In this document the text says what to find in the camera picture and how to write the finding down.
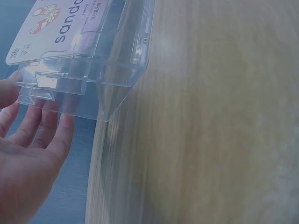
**sandal logo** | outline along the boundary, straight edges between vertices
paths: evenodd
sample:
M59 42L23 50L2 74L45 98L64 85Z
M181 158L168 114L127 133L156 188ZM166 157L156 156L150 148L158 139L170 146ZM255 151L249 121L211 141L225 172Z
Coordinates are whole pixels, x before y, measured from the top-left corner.
M49 5L35 10L32 14L33 17L39 15L47 15L47 17L38 22L30 31L31 34L37 34L50 23L52 23L60 14L61 10L57 8L57 5Z

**white label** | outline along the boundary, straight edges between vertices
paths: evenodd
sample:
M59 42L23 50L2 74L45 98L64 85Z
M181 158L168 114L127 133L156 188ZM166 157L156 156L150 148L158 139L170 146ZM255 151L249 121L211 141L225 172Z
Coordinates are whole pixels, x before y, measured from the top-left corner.
M108 0L37 0L6 58L7 64L86 54Z

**clear plastic box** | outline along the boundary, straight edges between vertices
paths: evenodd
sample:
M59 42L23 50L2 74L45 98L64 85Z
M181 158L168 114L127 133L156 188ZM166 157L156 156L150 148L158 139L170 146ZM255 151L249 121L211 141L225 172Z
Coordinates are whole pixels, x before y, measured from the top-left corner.
M146 70L154 4L109 0L99 29L81 30L71 54L46 52L21 63L18 102L108 121Z

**wooden table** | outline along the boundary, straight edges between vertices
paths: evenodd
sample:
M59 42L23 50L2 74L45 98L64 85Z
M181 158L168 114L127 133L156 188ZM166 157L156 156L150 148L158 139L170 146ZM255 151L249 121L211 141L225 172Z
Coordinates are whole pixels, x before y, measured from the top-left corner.
M156 0L147 73L97 124L86 224L298 223L298 17Z

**hand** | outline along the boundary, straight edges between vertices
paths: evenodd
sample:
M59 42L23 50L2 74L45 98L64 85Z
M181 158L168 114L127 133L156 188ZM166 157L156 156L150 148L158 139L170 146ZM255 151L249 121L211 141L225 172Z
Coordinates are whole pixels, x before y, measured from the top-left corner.
M0 223L27 223L47 198L71 147L74 121L33 106L16 133L4 139L19 104L14 72L0 81Z

